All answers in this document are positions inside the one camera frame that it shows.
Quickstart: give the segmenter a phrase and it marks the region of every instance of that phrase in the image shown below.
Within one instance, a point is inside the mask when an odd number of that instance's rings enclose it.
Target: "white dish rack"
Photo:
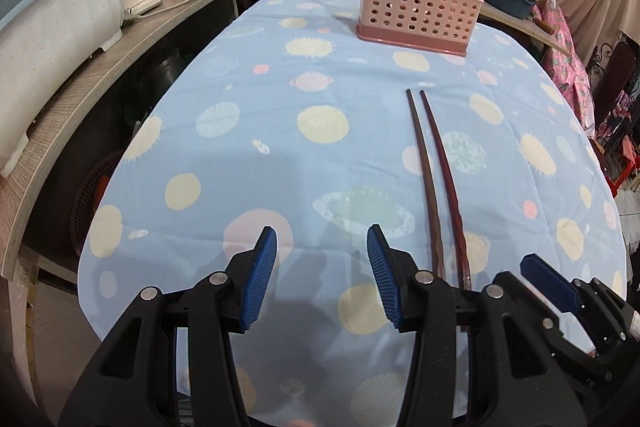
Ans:
[[[23,0],[0,20],[0,175],[28,144],[27,129],[97,49],[122,36],[124,0]]]

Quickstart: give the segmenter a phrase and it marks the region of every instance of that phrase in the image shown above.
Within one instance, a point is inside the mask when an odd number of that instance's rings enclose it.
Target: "pink circle pattern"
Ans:
[[[538,207],[531,200],[527,200],[524,202],[522,211],[524,212],[524,216],[528,217],[529,219],[536,219],[536,217],[538,217]]]
[[[254,66],[254,74],[265,74],[269,72],[268,64],[258,64]]]

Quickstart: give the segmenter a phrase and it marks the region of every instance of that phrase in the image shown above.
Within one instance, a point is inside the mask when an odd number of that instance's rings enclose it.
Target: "yellow circle pattern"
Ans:
[[[556,226],[556,239],[572,261],[578,261],[584,251],[584,235],[573,219],[563,217]]]
[[[378,288],[363,284],[348,288],[338,299],[338,317],[355,335],[370,335],[387,323]]]
[[[298,114],[298,129],[306,139],[327,145],[347,136],[349,120],[338,108],[313,105]]]

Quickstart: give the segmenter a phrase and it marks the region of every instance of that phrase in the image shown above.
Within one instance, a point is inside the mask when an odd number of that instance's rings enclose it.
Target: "stainless steel pot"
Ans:
[[[146,106],[155,107],[186,67],[176,48],[152,52],[142,67]]]

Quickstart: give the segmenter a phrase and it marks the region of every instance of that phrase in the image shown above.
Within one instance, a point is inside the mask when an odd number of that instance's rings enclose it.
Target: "metal screw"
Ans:
[[[420,270],[415,273],[415,280],[420,284],[431,284],[433,282],[433,273],[427,270]]]
[[[140,296],[145,299],[145,301],[152,301],[158,295],[158,290],[153,286],[149,286],[140,292]]]
[[[490,284],[486,287],[486,294],[493,299],[499,299],[504,295],[504,290],[497,284]]]
[[[215,286],[220,286],[227,282],[229,277],[224,272],[215,272],[209,276],[209,282]]]

